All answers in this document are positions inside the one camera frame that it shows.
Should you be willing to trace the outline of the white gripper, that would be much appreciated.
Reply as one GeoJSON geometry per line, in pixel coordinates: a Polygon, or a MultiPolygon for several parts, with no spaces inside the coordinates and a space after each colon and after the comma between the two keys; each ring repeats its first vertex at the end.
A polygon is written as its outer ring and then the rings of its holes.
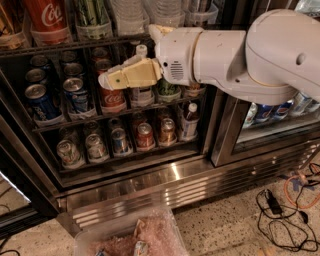
{"type": "Polygon", "coordinates": [[[189,86],[195,81],[193,56],[203,29],[200,27],[167,27],[150,24],[148,32],[154,42],[156,58],[135,55],[98,76],[100,86],[107,90],[155,85],[162,74],[171,84],[189,86]]]}

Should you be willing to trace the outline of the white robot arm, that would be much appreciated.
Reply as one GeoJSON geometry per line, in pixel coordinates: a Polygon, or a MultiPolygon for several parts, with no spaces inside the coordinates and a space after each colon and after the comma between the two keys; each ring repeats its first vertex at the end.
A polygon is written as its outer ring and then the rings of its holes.
{"type": "Polygon", "coordinates": [[[108,90],[171,84],[213,85],[241,100],[278,105],[302,92],[320,100],[320,23],[277,9],[247,31],[151,25],[155,57],[132,57],[98,77],[108,90]]]}

